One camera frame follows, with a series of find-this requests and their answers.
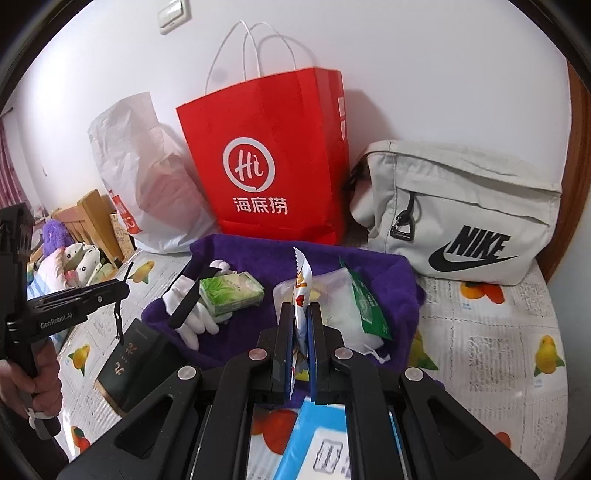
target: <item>green tissue pack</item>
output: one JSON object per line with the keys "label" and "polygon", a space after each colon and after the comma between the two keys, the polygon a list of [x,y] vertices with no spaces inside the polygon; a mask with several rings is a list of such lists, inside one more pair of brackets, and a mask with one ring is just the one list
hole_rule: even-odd
{"label": "green tissue pack", "polygon": [[265,296],[265,289],[249,272],[242,272],[202,278],[199,293],[209,313],[218,317],[260,305]]}

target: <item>nike bag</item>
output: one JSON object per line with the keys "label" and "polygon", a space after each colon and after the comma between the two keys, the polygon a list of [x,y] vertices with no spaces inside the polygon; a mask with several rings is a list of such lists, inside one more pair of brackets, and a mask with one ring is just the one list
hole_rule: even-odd
{"label": "nike bag", "polygon": [[386,140],[361,160],[351,212],[369,249],[423,275],[515,285],[554,232],[561,187],[518,158]]}

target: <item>human hand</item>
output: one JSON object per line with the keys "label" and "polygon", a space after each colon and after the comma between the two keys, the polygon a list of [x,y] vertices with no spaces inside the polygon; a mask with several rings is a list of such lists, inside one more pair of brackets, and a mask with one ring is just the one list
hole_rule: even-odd
{"label": "human hand", "polygon": [[0,360],[0,400],[24,419],[29,416],[18,390],[36,394],[33,398],[35,411],[54,417],[61,410],[61,381],[57,378],[60,364],[50,340],[37,353],[37,368],[38,375],[31,378],[14,362]]}

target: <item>purple plush toy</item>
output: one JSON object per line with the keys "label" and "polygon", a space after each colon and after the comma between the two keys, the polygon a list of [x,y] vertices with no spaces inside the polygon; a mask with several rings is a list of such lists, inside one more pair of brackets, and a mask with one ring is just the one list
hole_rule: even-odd
{"label": "purple plush toy", "polygon": [[70,232],[59,220],[49,220],[43,225],[43,256],[48,257],[60,247],[74,243]]}

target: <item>light switch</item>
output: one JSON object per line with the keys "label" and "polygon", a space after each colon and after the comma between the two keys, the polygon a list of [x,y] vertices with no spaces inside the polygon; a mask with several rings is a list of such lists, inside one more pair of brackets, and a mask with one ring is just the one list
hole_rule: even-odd
{"label": "light switch", "polygon": [[189,0],[173,0],[158,12],[160,34],[166,35],[187,20],[189,20]]}

